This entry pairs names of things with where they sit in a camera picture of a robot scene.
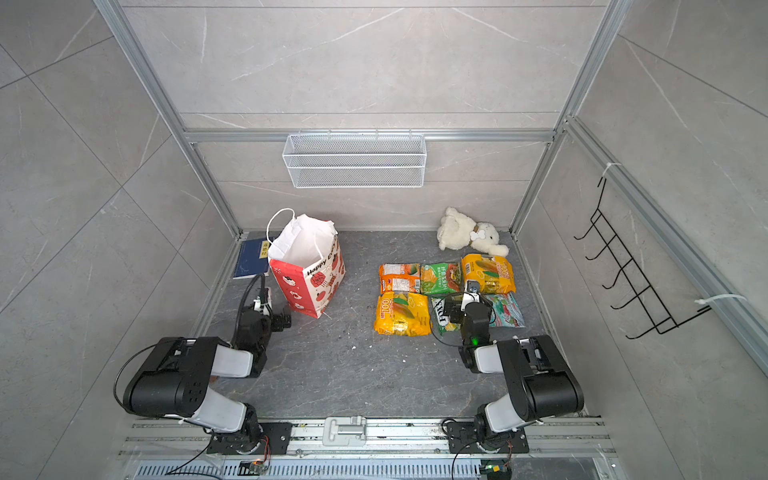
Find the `green snack bag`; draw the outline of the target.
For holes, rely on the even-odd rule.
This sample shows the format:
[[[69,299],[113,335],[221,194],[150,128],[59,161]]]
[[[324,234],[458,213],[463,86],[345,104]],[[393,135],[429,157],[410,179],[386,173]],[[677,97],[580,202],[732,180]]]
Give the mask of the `green snack bag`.
[[[461,269],[458,263],[423,264],[420,271],[420,292],[424,295],[448,295],[460,292]]]

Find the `small yellow snack packet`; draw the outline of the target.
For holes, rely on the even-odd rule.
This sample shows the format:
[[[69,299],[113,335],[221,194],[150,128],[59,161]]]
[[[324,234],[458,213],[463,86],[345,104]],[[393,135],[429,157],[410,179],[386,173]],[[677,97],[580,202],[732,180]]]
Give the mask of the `small yellow snack packet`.
[[[374,331],[380,335],[427,336],[431,332],[429,299],[410,292],[385,292],[377,301]]]

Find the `yellow snack bag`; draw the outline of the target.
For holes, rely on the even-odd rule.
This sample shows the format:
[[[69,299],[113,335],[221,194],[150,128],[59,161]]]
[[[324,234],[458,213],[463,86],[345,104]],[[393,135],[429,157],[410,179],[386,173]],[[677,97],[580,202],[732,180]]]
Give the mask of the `yellow snack bag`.
[[[516,283],[511,263],[504,257],[468,254],[461,261],[462,280],[476,280],[483,295],[515,293]]]

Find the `Fox's mint candy bag teal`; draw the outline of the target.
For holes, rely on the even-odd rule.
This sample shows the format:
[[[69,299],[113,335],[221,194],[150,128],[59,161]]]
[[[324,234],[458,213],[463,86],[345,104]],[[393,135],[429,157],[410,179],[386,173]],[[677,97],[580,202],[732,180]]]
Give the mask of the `Fox's mint candy bag teal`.
[[[491,303],[493,313],[490,325],[498,328],[523,328],[523,313],[512,292],[486,296]]]

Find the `orange snack packet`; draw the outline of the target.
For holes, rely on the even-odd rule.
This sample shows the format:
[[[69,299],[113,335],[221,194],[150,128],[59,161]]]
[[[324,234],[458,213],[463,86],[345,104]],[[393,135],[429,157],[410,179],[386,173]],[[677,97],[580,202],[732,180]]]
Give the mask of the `orange snack packet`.
[[[421,265],[418,263],[383,264],[379,268],[380,293],[421,292]]]

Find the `red white paper gift bag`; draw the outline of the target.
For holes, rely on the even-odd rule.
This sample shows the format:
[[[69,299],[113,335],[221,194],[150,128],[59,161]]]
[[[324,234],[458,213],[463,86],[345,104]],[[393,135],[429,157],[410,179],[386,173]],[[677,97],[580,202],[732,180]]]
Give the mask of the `red white paper gift bag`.
[[[298,215],[291,208],[272,218],[283,213],[291,219],[276,237],[267,238],[269,267],[288,306],[318,319],[346,274],[339,234],[333,222]]]

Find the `Fox's spring tea bag green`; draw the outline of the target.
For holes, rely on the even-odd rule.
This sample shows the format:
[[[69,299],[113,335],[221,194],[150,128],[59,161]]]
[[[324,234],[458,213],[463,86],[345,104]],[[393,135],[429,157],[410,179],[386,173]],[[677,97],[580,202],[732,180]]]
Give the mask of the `Fox's spring tea bag green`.
[[[437,324],[437,332],[440,335],[444,335],[446,332],[456,332],[460,330],[461,325],[452,320],[444,298],[431,297],[430,304],[432,315]]]

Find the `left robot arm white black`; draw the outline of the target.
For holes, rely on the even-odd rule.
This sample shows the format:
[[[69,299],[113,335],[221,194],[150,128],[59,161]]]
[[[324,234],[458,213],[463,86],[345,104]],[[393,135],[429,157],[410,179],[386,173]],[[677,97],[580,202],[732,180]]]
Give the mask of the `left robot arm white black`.
[[[291,324],[287,307],[278,314],[270,307],[242,307],[230,342],[217,336],[164,337],[148,348],[118,403],[132,415],[203,428],[211,436],[209,454],[284,454],[291,423],[262,423],[253,405],[224,396],[210,383],[214,377],[258,378],[271,334]]]

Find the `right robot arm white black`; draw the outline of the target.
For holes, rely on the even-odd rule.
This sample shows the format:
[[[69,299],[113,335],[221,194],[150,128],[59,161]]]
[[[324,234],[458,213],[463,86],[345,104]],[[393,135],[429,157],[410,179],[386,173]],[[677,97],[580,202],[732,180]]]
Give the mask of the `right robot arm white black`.
[[[527,425],[583,409],[582,388],[550,336],[491,339],[494,310],[484,300],[450,300],[444,313],[460,326],[458,352],[464,366],[505,380],[507,393],[481,406],[474,417],[479,447],[495,450]]]

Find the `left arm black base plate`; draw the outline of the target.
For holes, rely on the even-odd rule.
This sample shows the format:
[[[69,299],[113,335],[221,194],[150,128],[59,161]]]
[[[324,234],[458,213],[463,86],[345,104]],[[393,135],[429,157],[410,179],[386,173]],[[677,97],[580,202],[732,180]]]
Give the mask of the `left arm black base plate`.
[[[289,422],[267,422],[258,426],[245,425],[234,433],[214,433],[206,452],[220,455],[284,455],[292,427]]]

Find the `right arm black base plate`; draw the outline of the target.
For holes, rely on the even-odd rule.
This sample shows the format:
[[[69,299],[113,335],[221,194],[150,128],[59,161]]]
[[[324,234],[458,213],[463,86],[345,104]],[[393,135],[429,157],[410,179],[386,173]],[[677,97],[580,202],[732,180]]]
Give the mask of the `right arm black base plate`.
[[[527,454],[530,451],[523,430],[490,433],[480,438],[473,422],[452,418],[440,423],[452,454]]]

